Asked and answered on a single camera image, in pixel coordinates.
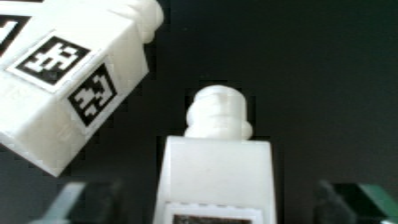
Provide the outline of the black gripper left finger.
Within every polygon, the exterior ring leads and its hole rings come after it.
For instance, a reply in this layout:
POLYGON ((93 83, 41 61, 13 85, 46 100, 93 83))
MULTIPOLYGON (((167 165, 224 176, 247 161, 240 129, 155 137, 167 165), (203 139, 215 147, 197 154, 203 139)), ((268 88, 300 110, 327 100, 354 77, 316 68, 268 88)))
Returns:
POLYGON ((123 224, 121 184, 69 182, 45 215, 29 224, 123 224))

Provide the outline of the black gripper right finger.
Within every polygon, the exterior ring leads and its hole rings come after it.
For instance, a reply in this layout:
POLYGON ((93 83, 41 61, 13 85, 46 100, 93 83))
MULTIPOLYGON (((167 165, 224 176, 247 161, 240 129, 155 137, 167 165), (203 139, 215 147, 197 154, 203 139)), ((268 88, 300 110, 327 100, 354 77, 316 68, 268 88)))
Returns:
POLYGON ((379 185, 318 183, 316 224, 398 224, 398 201, 379 185))

